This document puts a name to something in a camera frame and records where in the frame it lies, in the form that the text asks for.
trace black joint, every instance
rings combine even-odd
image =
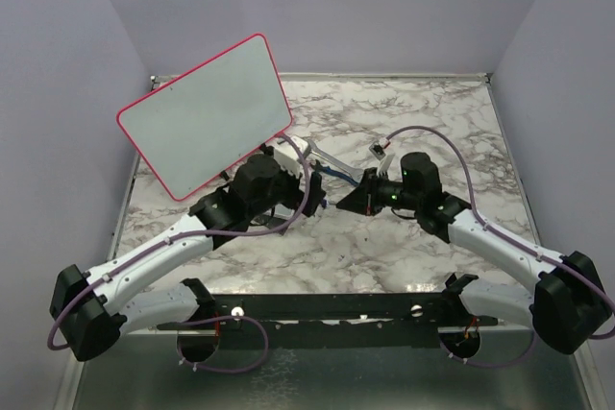
[[[596,267],[588,256],[574,252],[564,256],[562,262],[603,290]],[[563,354],[575,352],[612,314],[597,294],[560,268],[540,275],[531,312],[536,333]]]
[[[72,265],[58,274],[49,312],[54,319],[89,284],[77,266]],[[103,306],[103,297],[87,294],[68,313],[60,325],[60,331],[75,358],[84,362],[108,350],[119,339],[119,328],[126,322],[125,316],[110,316]]]
[[[464,274],[463,276],[457,278],[455,274],[452,274],[449,278],[447,278],[445,285],[446,288],[442,293],[448,293],[451,295],[459,296],[463,289],[474,280],[479,277],[474,274]]]
[[[258,149],[267,156],[273,155],[273,146],[267,146],[265,143],[262,143],[260,146],[258,146]]]
[[[182,280],[182,284],[190,289],[199,304],[198,309],[189,321],[202,321],[215,317],[215,298],[203,285],[203,282],[198,278],[185,278]]]

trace marble surface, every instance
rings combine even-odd
[[[480,210],[532,239],[528,215],[514,176],[487,88],[481,82],[283,82],[295,122],[289,134],[310,136],[346,163],[376,165],[369,144],[406,125],[437,128],[465,156]],[[427,133],[402,133],[387,150],[397,154],[390,169],[398,179],[399,158],[427,152],[440,168],[446,190],[467,197],[454,153]],[[221,181],[200,191],[207,194]],[[335,202],[351,191],[325,177]],[[201,194],[174,202],[145,162],[140,162],[117,254],[170,227]],[[385,210],[362,217],[330,206],[301,218],[284,237],[237,238],[163,277],[150,289],[200,278],[213,293],[348,293],[440,289],[452,272],[514,283],[483,259],[440,242],[411,221]]]

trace orange wire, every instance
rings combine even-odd
[[[477,322],[478,318],[477,316],[474,316],[472,318],[472,322],[465,327],[465,330],[463,330],[463,337],[467,340],[468,339],[468,330]]]
[[[220,317],[220,315],[216,312],[215,317]],[[216,338],[220,336],[220,323],[219,322],[215,323],[215,336]]]

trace gray wall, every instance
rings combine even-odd
[[[55,276],[109,248],[133,152],[114,114],[148,77],[110,0],[0,12],[0,408],[49,410],[68,356],[45,347]]]
[[[111,0],[152,74],[264,32],[281,71],[493,71],[533,0]]]
[[[496,103],[543,241],[594,258],[615,296],[615,0],[536,0]],[[613,341],[592,343],[615,408]]]

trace metal frame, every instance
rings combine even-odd
[[[472,82],[484,82],[487,87],[487,91],[489,93],[489,98],[491,100],[491,104],[496,113],[496,118],[498,120],[498,125],[502,132],[504,138],[504,145],[506,146],[506,150],[508,151],[508,155],[510,157],[510,162],[513,167],[513,171],[515,174],[515,179],[521,191],[522,200],[524,203],[524,208],[529,217],[529,225],[531,227],[532,234],[536,243],[540,244],[540,235],[538,232],[538,228],[536,227],[533,214],[531,213],[531,208],[529,206],[528,197],[526,195],[523,183],[521,182],[521,178],[519,176],[519,170],[515,163],[514,157],[512,156],[509,150],[509,142],[506,137],[506,133],[504,131],[504,126],[502,124],[501,115],[498,112],[498,107],[495,102],[495,98],[493,95],[493,90],[490,83],[490,78],[487,74],[468,74],[468,75],[446,75],[446,74],[337,74],[337,73],[280,73],[282,80],[297,80],[297,81],[351,81],[351,80],[361,80],[363,82],[373,82],[373,81],[382,81],[382,80],[434,80],[434,81],[472,81]],[[156,88],[160,83],[166,82],[167,80],[172,79],[172,76],[152,76],[152,89]],[[119,245],[119,239],[121,236],[121,231],[124,225],[124,220],[126,217],[127,207],[130,202],[131,194],[133,191],[134,183],[135,183],[135,175],[136,170],[138,168],[138,155],[135,155],[135,160],[133,162],[133,167],[131,169],[128,181],[126,192],[124,195],[124,202],[120,209],[120,214],[118,217],[117,226],[115,229],[115,233],[113,235],[113,239],[111,242],[110,251],[107,257],[107,260],[112,259],[115,256],[115,252],[117,250],[117,246]],[[506,326],[497,326],[492,328],[506,328]],[[134,334],[177,334],[177,330],[175,331],[149,331],[144,330],[142,332],[135,332]],[[587,393],[587,397],[589,399],[590,405],[593,410],[609,410],[608,403],[606,401],[606,396],[604,394],[603,385],[600,380],[598,370],[596,369],[596,365],[594,362],[594,358],[592,356],[591,349],[587,343],[583,344],[578,351],[574,354],[576,359],[576,363],[578,366],[578,371],[581,376],[583,388]],[[66,364],[66,368],[64,370],[64,374],[61,381],[61,386],[58,392],[58,397],[56,399],[56,404],[54,406],[54,410],[65,410],[69,408],[73,408],[75,403],[77,392],[79,389],[79,383],[81,381],[81,377],[83,374],[84,364],[77,362],[77,360],[70,355],[68,357],[68,361]]]

